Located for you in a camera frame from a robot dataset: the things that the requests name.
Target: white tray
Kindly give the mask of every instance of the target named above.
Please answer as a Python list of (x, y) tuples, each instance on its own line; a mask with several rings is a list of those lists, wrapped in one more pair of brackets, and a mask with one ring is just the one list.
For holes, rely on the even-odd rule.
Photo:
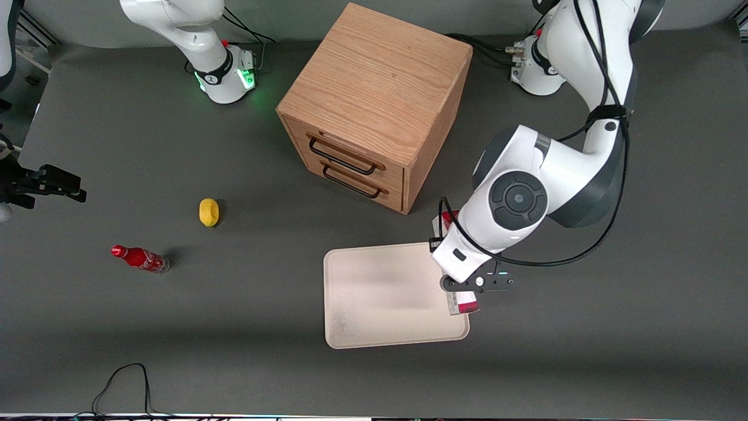
[(332, 250), (325, 256), (325, 338), (336, 349), (463, 339), (428, 243)]

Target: drawer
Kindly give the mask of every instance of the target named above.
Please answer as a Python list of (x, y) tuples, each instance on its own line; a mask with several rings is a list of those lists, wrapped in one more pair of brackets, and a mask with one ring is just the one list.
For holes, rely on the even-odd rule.
[(365, 157), (341, 146), (333, 136), (295, 118), (284, 116), (296, 147), (305, 162), (323, 160), (337, 168), (347, 169), (358, 179), (402, 192), (402, 167)]
[(402, 189), (381, 186), (326, 160), (305, 161), (307, 169), (380, 205), (402, 211)]

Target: green light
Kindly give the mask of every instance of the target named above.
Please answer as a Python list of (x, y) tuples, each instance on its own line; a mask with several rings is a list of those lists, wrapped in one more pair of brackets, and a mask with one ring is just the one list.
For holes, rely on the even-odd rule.
[(251, 70), (236, 69), (236, 74), (242, 80), (242, 84), (247, 90), (254, 88), (254, 72)]
[(197, 79), (197, 83), (200, 84), (200, 90), (205, 92), (205, 86), (203, 86), (203, 81), (200, 80), (200, 77), (197, 75), (197, 72), (194, 72), (194, 77)]

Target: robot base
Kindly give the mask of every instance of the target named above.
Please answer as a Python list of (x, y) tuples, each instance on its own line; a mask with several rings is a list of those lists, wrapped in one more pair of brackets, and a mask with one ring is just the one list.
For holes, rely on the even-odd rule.
[(252, 51), (245, 51), (237, 46), (228, 46), (227, 50), (233, 56), (233, 69), (218, 85), (210, 85), (200, 80), (200, 89), (215, 103), (229, 104), (241, 100), (244, 95), (254, 89), (256, 73), (254, 70), (254, 56)]
[[(522, 41), (516, 42), (514, 47), (530, 52), (537, 39), (538, 37), (531, 35)], [(547, 75), (543, 67), (533, 58), (533, 54), (525, 54), (523, 57), (516, 58), (515, 60), (517, 64), (512, 68), (509, 80), (520, 85), (522, 89), (530, 94), (539, 96), (550, 95), (558, 91), (561, 85), (566, 82), (552, 67), (550, 71), (553, 74)]]

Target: bottle cap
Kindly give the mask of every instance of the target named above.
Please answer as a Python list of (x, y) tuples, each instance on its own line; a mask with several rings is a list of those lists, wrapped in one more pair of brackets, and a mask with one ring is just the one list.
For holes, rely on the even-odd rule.
[(127, 254), (127, 247), (116, 245), (111, 248), (111, 255), (116, 257), (125, 257)]

